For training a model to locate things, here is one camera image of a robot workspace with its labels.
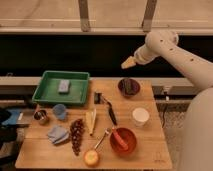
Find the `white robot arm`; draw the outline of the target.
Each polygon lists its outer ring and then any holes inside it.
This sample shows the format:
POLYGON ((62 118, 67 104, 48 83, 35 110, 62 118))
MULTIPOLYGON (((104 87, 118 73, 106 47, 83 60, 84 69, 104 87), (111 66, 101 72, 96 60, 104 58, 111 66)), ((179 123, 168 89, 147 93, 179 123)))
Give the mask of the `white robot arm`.
POLYGON ((186 112, 177 171, 213 171, 213 63, 178 47, 178 41, 173 31, 150 31, 121 68, 161 56, 200 90, 186 112))

